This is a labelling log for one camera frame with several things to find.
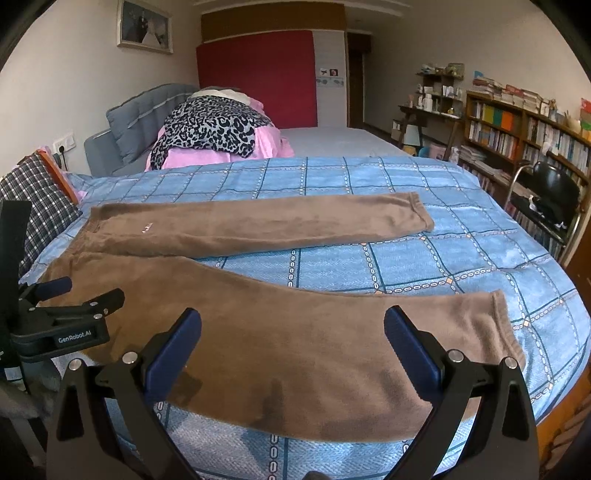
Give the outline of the brown fleece pants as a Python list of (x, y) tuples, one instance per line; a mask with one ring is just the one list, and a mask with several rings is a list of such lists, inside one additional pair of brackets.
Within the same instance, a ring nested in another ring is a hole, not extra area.
[(415, 192), (198, 203), (115, 203), (92, 209), (43, 273), (67, 276), (61, 304), (118, 288), (123, 307), (107, 362), (167, 330), (186, 308), (201, 338), (170, 402), (219, 421), (322, 442), (415, 436), (430, 412), (384, 331), (400, 306), (446, 349), (497, 364), (525, 359), (501, 291), (446, 296), (315, 292), (204, 265), (204, 258), (393, 240), (431, 231)]

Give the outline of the plaid pillow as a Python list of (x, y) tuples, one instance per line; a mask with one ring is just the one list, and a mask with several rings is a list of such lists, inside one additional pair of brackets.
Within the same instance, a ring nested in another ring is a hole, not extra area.
[(1, 199), (31, 203), (19, 277), (82, 214), (73, 189), (44, 150), (24, 157), (1, 179)]

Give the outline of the grey headboard cushion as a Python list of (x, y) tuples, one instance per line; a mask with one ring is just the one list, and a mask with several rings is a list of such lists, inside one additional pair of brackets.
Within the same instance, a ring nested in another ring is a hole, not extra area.
[(93, 177), (143, 172), (148, 154), (166, 117), (197, 88), (169, 83), (146, 90), (105, 113), (108, 129), (84, 142)]

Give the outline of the blue checked quilt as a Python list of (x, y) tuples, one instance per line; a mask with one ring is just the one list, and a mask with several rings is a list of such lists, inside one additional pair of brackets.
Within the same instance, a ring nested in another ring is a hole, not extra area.
[[(82, 217), (24, 275), (36, 281), (66, 249), (92, 207), (416, 191), (433, 232), (382, 243), (199, 260), (270, 283), (342, 293), (444, 295), (502, 290), (526, 356), (536, 421), (579, 380), (590, 356), (590, 317), (567, 273), (475, 176), (446, 162), (399, 157), (291, 158), (190, 166), (121, 177), (67, 174), (85, 192)], [(318, 443), (229, 426), (161, 402), (158, 418), (203, 479), (381, 479), (410, 446)]]

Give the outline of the leopard print blanket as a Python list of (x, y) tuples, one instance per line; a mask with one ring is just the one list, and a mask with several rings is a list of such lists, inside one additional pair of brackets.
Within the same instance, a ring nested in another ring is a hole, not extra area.
[(223, 153), (252, 157), (263, 133), (279, 134), (273, 121), (238, 100), (215, 95), (195, 96), (177, 106), (164, 120), (149, 155), (149, 170), (160, 170), (170, 151)]

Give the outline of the pink blanket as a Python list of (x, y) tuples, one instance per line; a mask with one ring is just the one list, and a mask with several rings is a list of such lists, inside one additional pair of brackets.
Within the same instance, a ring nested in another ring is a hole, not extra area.
[(204, 89), (165, 118), (145, 169), (293, 156), (293, 147), (266, 115), (262, 102), (231, 89)]

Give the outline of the black chair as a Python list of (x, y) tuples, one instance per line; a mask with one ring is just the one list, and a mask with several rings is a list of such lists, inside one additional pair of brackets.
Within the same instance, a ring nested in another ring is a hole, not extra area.
[(504, 210), (565, 265), (582, 217), (581, 191), (565, 172), (548, 163), (523, 161), (509, 184)]

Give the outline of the wooden bookshelf with books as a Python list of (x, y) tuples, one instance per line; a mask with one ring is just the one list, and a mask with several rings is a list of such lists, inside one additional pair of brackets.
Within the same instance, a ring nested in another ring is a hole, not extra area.
[(476, 73), (467, 91), (464, 118), (465, 144), (459, 160), (484, 176), (485, 189), (502, 188), (503, 209), (520, 163), (541, 161), (565, 171), (579, 186), (581, 224), (590, 206), (590, 134), (570, 128), (555, 100)]

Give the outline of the small wooden shelf desk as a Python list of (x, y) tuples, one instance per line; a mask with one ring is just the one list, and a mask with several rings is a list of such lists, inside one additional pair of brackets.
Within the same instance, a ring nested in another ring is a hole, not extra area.
[(417, 89), (405, 105), (399, 106), (403, 117), (393, 121), (391, 139), (399, 148), (410, 146), (406, 139), (407, 131), (410, 126), (415, 126), (419, 147), (422, 148), (424, 129), (428, 127), (429, 121), (445, 122), (451, 126), (451, 131), (444, 143), (443, 159), (449, 160), (464, 114), (461, 83), (464, 81), (465, 64), (451, 62), (441, 67), (427, 63), (421, 66), (416, 76), (419, 78)]

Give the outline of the white wall socket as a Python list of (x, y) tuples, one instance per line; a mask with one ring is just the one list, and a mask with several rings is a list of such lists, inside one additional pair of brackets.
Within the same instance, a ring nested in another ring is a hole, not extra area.
[(66, 133), (52, 144), (52, 150), (54, 153), (66, 153), (75, 147), (76, 141), (72, 132)]

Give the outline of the framed wall picture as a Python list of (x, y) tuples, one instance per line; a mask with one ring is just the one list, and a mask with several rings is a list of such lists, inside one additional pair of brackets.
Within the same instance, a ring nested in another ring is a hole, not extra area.
[(117, 46), (171, 55), (171, 15), (144, 1), (119, 1)]

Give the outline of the red wall panel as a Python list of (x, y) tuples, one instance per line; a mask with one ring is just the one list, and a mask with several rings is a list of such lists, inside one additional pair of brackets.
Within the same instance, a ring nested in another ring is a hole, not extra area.
[(307, 30), (246, 35), (197, 47), (202, 87), (241, 90), (280, 129), (318, 125), (314, 37)]

